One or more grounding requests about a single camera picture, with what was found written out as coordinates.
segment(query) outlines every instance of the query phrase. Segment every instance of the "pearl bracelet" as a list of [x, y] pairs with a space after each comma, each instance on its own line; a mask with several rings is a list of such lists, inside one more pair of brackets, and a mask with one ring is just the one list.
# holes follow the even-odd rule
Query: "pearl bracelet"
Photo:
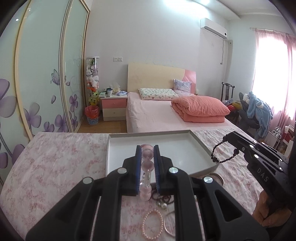
[[[148, 216], [149, 216], [150, 214], [152, 214], [152, 213], [156, 213], [156, 214], [159, 216], [159, 218], [160, 218], [160, 231], [159, 231], [158, 235], [156, 235], [155, 237], [149, 237], [149, 236], [145, 233], [145, 231], [144, 231], [145, 221], [146, 221], [146, 219], [148, 218]], [[145, 217], [144, 217], [144, 220], [143, 220], [143, 223], [142, 223], [142, 227], [141, 227], [141, 229], [142, 229], [142, 234], [144, 235], [144, 237], [145, 237], [146, 239], [148, 239], [148, 240], [155, 240], [155, 239], [158, 239], [159, 236], [161, 235], [162, 231], [163, 231], [163, 217], [162, 217], [161, 213], [160, 213], [158, 210], [156, 210], [156, 209], [153, 209], [153, 210], [151, 210], [149, 213], [147, 213], [147, 214], [145, 215]]]

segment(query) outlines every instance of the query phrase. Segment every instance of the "pink curtain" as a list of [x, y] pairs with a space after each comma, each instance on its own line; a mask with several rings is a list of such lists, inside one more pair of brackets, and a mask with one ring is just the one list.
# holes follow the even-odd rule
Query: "pink curtain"
[[274, 31], [255, 30], [256, 71], [252, 91], [273, 111], [270, 130], [295, 122], [296, 37]]

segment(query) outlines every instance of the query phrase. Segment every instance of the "silver bangle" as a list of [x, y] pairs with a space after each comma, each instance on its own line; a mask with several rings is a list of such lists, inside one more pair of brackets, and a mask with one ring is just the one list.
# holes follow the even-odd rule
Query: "silver bangle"
[[175, 212], [175, 210], [174, 210], [174, 211], [171, 211], [170, 213], [168, 213], [168, 214], [165, 216], [165, 218], [164, 218], [164, 222], [163, 222], [163, 225], [164, 225], [164, 227], [165, 227], [165, 231], [166, 231], [170, 236], [172, 236], [172, 237], [176, 237], [176, 235], [174, 235], [174, 234], [172, 234], [172, 233], [170, 233], [170, 232], [168, 231], [168, 229], [167, 229], [166, 226], [165, 226], [165, 219], [167, 218], [167, 216], [168, 216], [169, 214], [174, 213], [174, 212]]

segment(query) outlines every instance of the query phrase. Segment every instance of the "clothes on chair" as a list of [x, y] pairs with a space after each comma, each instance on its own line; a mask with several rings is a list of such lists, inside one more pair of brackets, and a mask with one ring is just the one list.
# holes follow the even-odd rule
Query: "clothes on chair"
[[[265, 138], [268, 133], [270, 121], [273, 119], [272, 111], [270, 107], [264, 101], [258, 99], [252, 91], [249, 92], [249, 97], [248, 118], [253, 118], [255, 115], [260, 125], [260, 128], [256, 132], [255, 139]], [[258, 102], [263, 104], [263, 108], [258, 107]]]

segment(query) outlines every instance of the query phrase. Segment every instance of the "cup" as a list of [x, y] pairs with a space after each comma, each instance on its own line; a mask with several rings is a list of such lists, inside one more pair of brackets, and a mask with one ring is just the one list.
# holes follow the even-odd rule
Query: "cup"
[[108, 94], [109, 97], [112, 96], [112, 93], [113, 93], [113, 90], [108, 90], [108, 91], [107, 91], [107, 94]]

